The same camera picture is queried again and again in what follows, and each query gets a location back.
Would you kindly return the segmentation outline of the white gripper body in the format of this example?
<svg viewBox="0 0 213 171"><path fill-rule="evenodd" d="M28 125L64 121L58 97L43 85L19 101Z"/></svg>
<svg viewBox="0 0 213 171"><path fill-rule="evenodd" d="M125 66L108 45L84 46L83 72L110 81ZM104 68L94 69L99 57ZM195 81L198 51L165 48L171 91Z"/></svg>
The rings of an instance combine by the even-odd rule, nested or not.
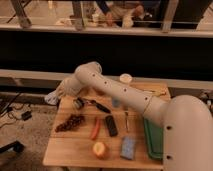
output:
<svg viewBox="0 0 213 171"><path fill-rule="evenodd" d="M59 86L56 88L56 95L59 99L61 99L65 95L72 95L73 91L70 87L70 79L65 78Z"/></svg>

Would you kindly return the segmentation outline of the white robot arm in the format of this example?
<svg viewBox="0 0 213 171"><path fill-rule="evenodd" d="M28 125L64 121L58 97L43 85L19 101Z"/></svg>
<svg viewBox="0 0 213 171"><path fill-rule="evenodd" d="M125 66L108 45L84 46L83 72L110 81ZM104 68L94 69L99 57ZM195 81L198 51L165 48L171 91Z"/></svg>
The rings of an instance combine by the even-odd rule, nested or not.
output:
<svg viewBox="0 0 213 171"><path fill-rule="evenodd" d="M164 171L213 171L213 115L200 99L180 95L165 101L104 76L97 62L78 66L61 81L56 93L77 95L87 86L119 100L163 128Z"/></svg>

